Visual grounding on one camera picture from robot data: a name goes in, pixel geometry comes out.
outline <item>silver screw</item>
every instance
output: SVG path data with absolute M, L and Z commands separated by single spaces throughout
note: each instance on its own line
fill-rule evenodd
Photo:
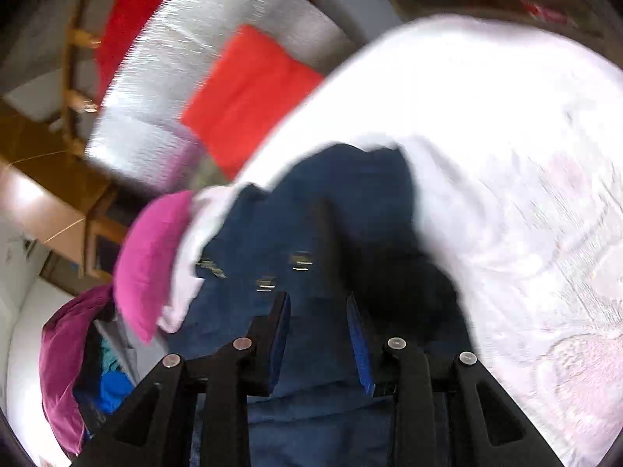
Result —
M 182 359 L 180 358 L 180 355 L 175 355 L 175 354 L 166 355 L 164 358 L 162 358 L 162 364 L 167 369 L 170 369 L 171 367 L 175 367 L 179 365 L 181 361 Z
M 251 339 L 248 337 L 238 337 L 234 341 L 234 347 L 238 349 L 238 351 L 250 348 L 251 344 L 253 344 L 253 342 L 251 342 Z
M 459 355 L 459 360 L 461 360 L 461 362 L 463 362 L 465 365 L 473 365 L 478 361 L 478 358 L 471 351 L 463 351 Z
M 400 337 L 392 337 L 387 341 L 387 345 L 390 346 L 391 349 L 404 349 L 407 347 L 407 341 Z

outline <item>white blanket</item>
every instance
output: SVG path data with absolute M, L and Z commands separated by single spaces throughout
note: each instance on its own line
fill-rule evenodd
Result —
M 623 426 L 622 129 L 623 73 L 596 53 L 439 16 L 333 73 L 231 192 L 270 189 L 336 142 L 402 146 L 415 228 L 459 287 L 481 361 L 565 465 L 594 466 Z M 223 216 L 186 234 L 174 293 Z

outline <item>dark red fabric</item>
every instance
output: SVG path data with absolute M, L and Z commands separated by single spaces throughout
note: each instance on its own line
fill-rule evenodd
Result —
M 163 0 L 115 0 L 95 54 L 99 69 L 98 96 L 104 97 L 114 74 L 147 20 Z
M 39 382 L 43 410 L 58 444 L 77 455 L 82 447 L 84 421 L 74 399 L 86 333 L 91 322 L 112 300 L 112 286 L 98 286 L 62 306 L 41 333 Z
M 233 179 L 264 137 L 322 82 L 272 39 L 241 26 L 181 121 Z

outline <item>magenta cushion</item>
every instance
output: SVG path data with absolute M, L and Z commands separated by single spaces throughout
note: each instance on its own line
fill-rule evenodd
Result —
M 180 191 L 147 205 L 132 224 L 114 266 L 114 301 L 146 344 L 169 301 L 173 263 L 190 222 L 192 196 L 192 191 Z

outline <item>purple fabric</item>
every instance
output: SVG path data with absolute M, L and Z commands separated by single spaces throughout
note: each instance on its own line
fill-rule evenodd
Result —
M 114 300 L 126 324 L 148 344 L 169 302 L 178 246 L 191 218 L 193 191 L 151 202 L 128 233 L 114 267 Z
M 86 332 L 111 298 L 109 284 L 82 293 L 54 313 L 41 335 L 39 381 L 43 411 L 58 444 L 74 455 L 80 453 L 85 430 L 74 399 L 74 384 L 82 368 Z

